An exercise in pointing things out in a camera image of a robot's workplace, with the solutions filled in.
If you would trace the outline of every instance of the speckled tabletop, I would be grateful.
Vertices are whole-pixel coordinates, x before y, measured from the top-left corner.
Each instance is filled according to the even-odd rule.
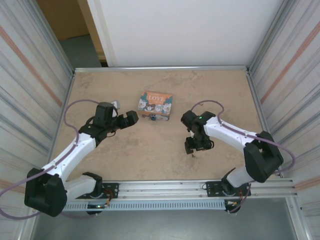
[[[181,116],[196,102],[213,99],[221,102],[221,118],[240,128],[260,132],[261,126],[243,70],[210,71],[126,71],[80,72],[75,76],[69,103],[79,99],[98,102],[119,100],[119,113],[137,110],[143,91],[173,94],[169,121],[151,121],[139,116],[136,125],[118,130],[88,154],[70,174],[74,179],[92,172],[104,180],[191,180],[223,177],[234,167],[244,165],[243,154],[232,146],[214,140],[215,147],[185,152],[184,142],[190,134],[180,122]],[[67,121],[78,129],[94,115],[96,105],[81,102],[70,108]],[[205,103],[195,108],[218,113],[220,107]],[[58,155],[75,137],[63,125],[56,145]]]

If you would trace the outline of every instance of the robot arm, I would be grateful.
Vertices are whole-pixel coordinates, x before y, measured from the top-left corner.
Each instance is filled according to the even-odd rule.
[[[244,155],[245,166],[234,168],[221,180],[223,190],[232,194],[243,184],[257,181],[264,183],[284,162],[278,148],[266,142],[260,142],[247,135],[257,136],[274,142],[272,136],[266,132],[249,132],[222,121],[222,124],[231,127],[229,130],[219,123],[218,117],[211,112],[204,112],[197,116],[192,111],[187,111],[181,122],[191,133],[184,143],[187,154],[214,147],[210,137],[220,139],[235,147]]]
[[[96,107],[95,116],[89,118],[80,128],[78,141],[75,138],[59,156],[42,169],[33,168],[28,173],[29,178],[54,166],[45,174],[26,183],[24,197],[26,206],[55,217],[61,213],[67,201],[72,201],[83,194],[98,197],[102,193],[102,177],[96,174],[85,172],[81,177],[71,181],[67,181],[67,178],[81,160],[107,137],[107,134],[130,127],[138,121],[135,111],[127,112],[127,117],[123,114],[118,115],[118,106],[117,101],[100,102]]]

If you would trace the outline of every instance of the gray floor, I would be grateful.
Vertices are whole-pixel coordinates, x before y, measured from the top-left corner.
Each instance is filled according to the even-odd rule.
[[[101,68],[90,35],[59,41],[73,68]]]
[[[103,212],[97,218],[38,217],[33,240],[295,240],[284,199],[248,199],[222,210]]]

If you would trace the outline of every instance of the corrugated metal wall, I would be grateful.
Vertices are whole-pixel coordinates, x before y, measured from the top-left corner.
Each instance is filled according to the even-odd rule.
[[[296,184],[314,239],[320,239],[319,32],[320,1],[295,1],[252,69],[253,84],[275,141],[297,156],[286,176]]]
[[[73,73],[33,0],[0,2],[0,36],[1,190],[47,163]],[[3,210],[26,214],[24,192],[3,195]],[[0,215],[0,239],[16,239],[19,224]]]

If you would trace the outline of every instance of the orange stripe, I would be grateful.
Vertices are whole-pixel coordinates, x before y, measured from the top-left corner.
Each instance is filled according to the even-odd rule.
[[[0,26],[0,35],[5,40],[6,44],[14,51],[14,53],[20,58],[23,64],[29,69],[29,71],[35,76],[35,78],[40,82],[40,84],[44,87],[44,89],[49,93],[49,95],[54,99],[54,101],[61,107],[62,102],[55,95],[55,93],[50,89],[50,87],[46,84],[43,78],[40,76],[35,67],[29,62],[26,56],[20,51],[18,46],[14,43],[11,37],[6,33],[2,26]]]
[[[286,73],[289,71],[289,69],[295,63],[295,61],[301,56],[301,54],[306,50],[306,48],[310,45],[310,43],[315,39],[315,37],[317,36],[317,34],[319,32],[320,32],[320,21],[314,27],[314,29],[310,32],[310,34],[306,37],[306,39],[304,40],[302,45],[296,51],[295,55],[288,62],[288,64],[285,66],[285,68],[282,70],[282,72],[279,74],[279,76],[272,83],[272,85],[270,86],[268,91],[266,91],[264,96],[261,98],[261,103],[262,104],[265,102],[266,98],[270,95],[270,93],[275,89],[275,87],[278,85],[278,83],[281,81],[281,79],[286,75]]]
[[[311,178],[309,180],[300,182],[295,185],[297,191],[313,188],[315,186],[320,186],[320,176]]]
[[[13,185],[12,182],[8,182],[8,181],[0,179],[0,188],[1,189],[6,189],[7,187],[10,187],[12,185]],[[17,186],[15,188],[13,188],[12,191],[24,194],[26,191],[26,188],[24,186]]]

